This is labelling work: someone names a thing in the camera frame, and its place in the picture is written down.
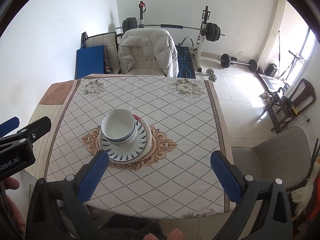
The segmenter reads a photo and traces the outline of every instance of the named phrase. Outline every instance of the blue panel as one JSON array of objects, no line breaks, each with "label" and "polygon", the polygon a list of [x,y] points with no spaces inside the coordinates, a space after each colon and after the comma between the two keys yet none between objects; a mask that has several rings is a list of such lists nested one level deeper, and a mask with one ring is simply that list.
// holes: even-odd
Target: blue panel
[{"label": "blue panel", "polygon": [[14,117],[10,120],[0,124],[0,138],[7,135],[9,132],[12,132],[14,129],[19,127],[19,118]]},{"label": "blue panel", "polygon": [[77,50],[76,79],[90,74],[104,74],[104,46]]},{"label": "blue panel", "polygon": [[210,163],[229,200],[239,204],[241,202],[241,187],[235,177],[215,152],[211,154]]},{"label": "blue panel", "polygon": [[78,187],[77,198],[80,203],[90,200],[108,165],[109,156],[107,152],[104,152],[97,159],[91,170],[88,172],[88,175],[84,178],[84,180]]}]

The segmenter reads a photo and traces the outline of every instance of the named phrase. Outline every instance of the blue gripper pad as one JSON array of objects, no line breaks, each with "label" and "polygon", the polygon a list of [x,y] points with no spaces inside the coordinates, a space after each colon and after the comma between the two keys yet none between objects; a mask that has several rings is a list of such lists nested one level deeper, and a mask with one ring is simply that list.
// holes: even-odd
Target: blue gripper pad
[{"label": "blue gripper pad", "polygon": [[76,176],[81,179],[77,195],[80,203],[90,200],[108,165],[108,153],[100,150],[88,164],[79,170]]},{"label": "blue gripper pad", "polygon": [[19,118],[13,117],[10,120],[0,124],[0,138],[12,132],[14,129],[19,127]]},{"label": "blue gripper pad", "polygon": [[227,161],[220,151],[213,152],[210,158],[211,168],[220,181],[220,184],[226,192],[229,200],[239,204],[241,202],[241,185],[231,173],[222,158],[225,159],[224,161]]}]

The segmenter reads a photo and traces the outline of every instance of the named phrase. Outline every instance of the human hand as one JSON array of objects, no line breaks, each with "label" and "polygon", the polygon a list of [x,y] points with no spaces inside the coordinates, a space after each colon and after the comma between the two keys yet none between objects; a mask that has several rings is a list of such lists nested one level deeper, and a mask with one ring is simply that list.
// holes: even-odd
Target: human hand
[{"label": "human hand", "polygon": [[[184,239],[185,238],[183,233],[177,228],[174,231],[172,231],[167,237],[167,240],[184,240]],[[153,234],[148,234],[143,238],[143,240],[159,240],[159,239]]]},{"label": "human hand", "polygon": [[[5,189],[18,189],[19,186],[20,186],[20,183],[14,178],[9,177],[4,180],[4,188]],[[9,208],[12,212],[12,215],[17,222],[18,228],[20,229],[20,231],[22,233],[25,234],[26,233],[26,223],[25,223],[19,209],[17,208],[15,203],[11,200],[11,198],[9,198],[7,195],[6,195],[6,197],[7,197],[7,202],[8,202]]]}]

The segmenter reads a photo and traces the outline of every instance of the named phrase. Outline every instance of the plate with blue pattern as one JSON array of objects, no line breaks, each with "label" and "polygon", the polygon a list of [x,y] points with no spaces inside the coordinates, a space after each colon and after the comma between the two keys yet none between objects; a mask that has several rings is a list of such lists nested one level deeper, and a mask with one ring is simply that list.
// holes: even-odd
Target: plate with blue pattern
[{"label": "plate with blue pattern", "polygon": [[101,149],[108,152],[109,159],[117,162],[128,162],[135,159],[145,148],[147,142],[147,131],[140,120],[134,115],[137,126],[137,136],[134,141],[127,145],[114,145],[101,133]]}]

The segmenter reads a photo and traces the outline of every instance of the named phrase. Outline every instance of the orange object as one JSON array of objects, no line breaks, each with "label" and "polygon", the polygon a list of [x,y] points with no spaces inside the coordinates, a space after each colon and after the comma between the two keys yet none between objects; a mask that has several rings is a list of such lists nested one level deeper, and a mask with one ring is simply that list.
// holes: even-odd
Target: orange object
[{"label": "orange object", "polygon": [[309,214],[306,218],[306,221],[312,221],[313,219],[315,219],[315,217],[317,216],[318,212],[320,211],[320,175],[318,174],[315,182],[317,183],[317,198],[316,198],[316,203],[313,207],[313,211],[311,212],[311,214]]}]

